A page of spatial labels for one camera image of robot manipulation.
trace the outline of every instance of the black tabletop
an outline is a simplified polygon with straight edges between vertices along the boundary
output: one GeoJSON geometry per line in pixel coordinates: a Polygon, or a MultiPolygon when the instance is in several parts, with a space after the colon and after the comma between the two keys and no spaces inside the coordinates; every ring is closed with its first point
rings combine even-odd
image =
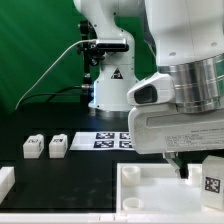
{"type": "Polygon", "coordinates": [[[16,184],[0,212],[115,212],[116,166],[165,162],[161,154],[135,151],[70,151],[64,159],[49,159],[54,135],[66,134],[69,146],[77,131],[128,131],[127,119],[106,119],[74,103],[27,104],[0,125],[0,168],[15,167],[16,184]],[[30,135],[44,135],[39,159],[23,158],[30,135]]]}

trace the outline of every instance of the cable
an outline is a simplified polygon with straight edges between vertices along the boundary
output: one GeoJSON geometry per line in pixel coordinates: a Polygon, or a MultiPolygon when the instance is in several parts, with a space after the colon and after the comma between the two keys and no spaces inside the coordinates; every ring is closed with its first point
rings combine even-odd
{"type": "MultiPolygon", "coordinates": [[[[73,90],[73,89],[82,89],[82,86],[70,86],[70,87],[66,87],[64,89],[61,89],[59,91],[56,92],[57,93],[64,93],[64,92],[67,92],[69,90],[73,90]]],[[[46,101],[45,103],[49,103],[51,100],[53,100],[57,95],[52,95],[50,96],[46,101]]]]}
{"type": "Polygon", "coordinates": [[[35,95],[32,95],[32,96],[28,96],[28,97],[26,97],[26,98],[23,98],[23,99],[20,101],[20,103],[19,103],[17,109],[18,109],[18,108],[19,108],[25,101],[27,101],[27,100],[29,100],[29,99],[31,99],[31,98],[34,98],[34,97],[39,97],[39,96],[54,96],[54,97],[56,97],[56,96],[80,96],[80,94],[63,94],[63,93],[40,93],[40,94],[35,94],[35,95]]]}
{"type": "Polygon", "coordinates": [[[78,44],[81,44],[81,43],[85,43],[85,42],[94,42],[96,41],[95,39],[92,39],[92,40],[82,40],[82,41],[78,41],[74,44],[72,44],[69,48],[67,48],[64,53],[48,68],[48,70],[36,81],[36,83],[34,83],[34,85],[28,89],[24,94],[23,96],[20,98],[20,100],[18,101],[18,103],[16,104],[16,108],[15,110],[17,110],[18,108],[18,105],[20,105],[20,102],[23,100],[23,98],[29,93],[31,92],[38,84],[39,82],[48,74],[48,72],[61,60],[61,58],[64,57],[65,54],[67,54],[68,51],[70,51],[73,47],[75,47],[76,45],[78,44]]]}
{"type": "Polygon", "coordinates": [[[155,54],[155,52],[153,51],[153,49],[152,49],[152,46],[151,46],[151,45],[149,45],[149,49],[150,49],[150,51],[151,51],[151,53],[152,53],[153,57],[156,59],[156,54],[155,54]]]}

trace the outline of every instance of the green backdrop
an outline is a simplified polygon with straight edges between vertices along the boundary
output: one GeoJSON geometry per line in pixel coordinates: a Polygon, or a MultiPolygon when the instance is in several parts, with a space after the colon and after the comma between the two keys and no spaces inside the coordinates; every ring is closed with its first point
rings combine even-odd
{"type": "MultiPolygon", "coordinates": [[[[58,56],[81,39],[77,25],[84,19],[73,0],[0,0],[0,121],[58,56]]],[[[155,72],[139,19],[119,18],[116,22],[136,39],[136,76],[142,79],[155,72]]],[[[92,74],[96,78],[98,70],[92,69],[92,74]]],[[[82,57],[73,50],[31,94],[81,84],[82,75],[82,57]]],[[[42,97],[29,102],[44,100],[42,97]]]]}

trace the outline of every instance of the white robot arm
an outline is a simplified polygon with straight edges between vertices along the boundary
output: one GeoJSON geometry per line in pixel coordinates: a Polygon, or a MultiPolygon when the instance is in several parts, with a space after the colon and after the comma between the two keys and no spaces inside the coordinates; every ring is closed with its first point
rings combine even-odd
{"type": "Polygon", "coordinates": [[[223,149],[224,1],[145,0],[145,8],[158,72],[128,93],[134,148],[223,149]]]}
{"type": "Polygon", "coordinates": [[[105,117],[127,117],[131,106],[126,94],[138,82],[134,74],[135,44],[131,34],[116,26],[114,17],[137,14],[137,0],[74,0],[75,6],[92,24],[97,34],[96,47],[104,48],[100,75],[94,83],[92,113],[105,117]],[[116,44],[128,45],[126,52],[110,52],[116,44]]]}

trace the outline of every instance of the white cube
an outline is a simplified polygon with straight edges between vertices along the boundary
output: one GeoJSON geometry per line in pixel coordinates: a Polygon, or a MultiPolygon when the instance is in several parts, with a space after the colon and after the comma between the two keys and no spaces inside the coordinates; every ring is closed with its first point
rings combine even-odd
{"type": "Polygon", "coordinates": [[[55,135],[49,145],[50,158],[64,158],[67,148],[67,135],[55,135]]]}
{"type": "Polygon", "coordinates": [[[202,205],[224,210],[224,158],[208,156],[202,164],[202,205]]]}
{"type": "Polygon", "coordinates": [[[23,153],[25,159],[38,159],[44,149],[44,136],[30,136],[23,144],[23,153]]]}
{"type": "Polygon", "coordinates": [[[0,204],[15,183],[14,167],[3,167],[0,170],[0,204]]]}

